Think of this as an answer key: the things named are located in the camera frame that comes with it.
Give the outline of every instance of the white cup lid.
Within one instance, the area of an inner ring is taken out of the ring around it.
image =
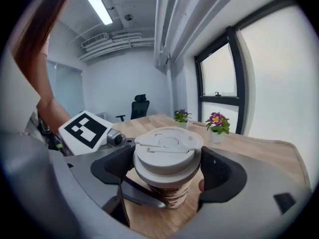
[[[203,139],[179,127],[162,127],[135,139],[134,165],[148,184],[170,188],[189,181],[197,172]]]

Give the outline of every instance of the purple flower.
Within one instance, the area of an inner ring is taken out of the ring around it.
[[[212,116],[209,117],[209,121],[215,125],[221,125],[222,124],[222,117],[223,117],[223,115],[220,113],[212,113]]]

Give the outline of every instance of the wooden table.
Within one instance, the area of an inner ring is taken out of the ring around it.
[[[177,126],[177,123],[164,115],[154,115],[116,123],[113,128],[120,130],[127,137],[137,137],[163,126]],[[230,133],[222,143],[214,144],[209,138],[205,124],[190,121],[188,130],[201,135],[204,139],[204,145],[207,147],[224,149],[268,162],[278,166],[297,182],[310,188],[304,162],[296,147],[291,143],[278,140],[262,140]],[[147,187],[134,169],[129,171],[127,176]],[[185,203],[175,210],[154,209],[125,200],[131,229],[150,238],[159,239],[167,238],[175,233],[196,214],[197,200],[200,194],[198,182],[202,178],[203,175],[199,170],[192,180]]]

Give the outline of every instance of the coffee cup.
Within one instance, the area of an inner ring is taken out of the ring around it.
[[[140,135],[135,143],[139,177],[169,208],[180,207],[200,167],[202,137],[180,127],[162,127]]]

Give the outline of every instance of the air vent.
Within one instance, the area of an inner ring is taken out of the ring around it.
[[[97,43],[106,41],[108,39],[109,39],[109,35],[107,33],[98,34],[98,35],[88,39],[87,41],[82,42],[81,46],[83,49],[89,48]]]

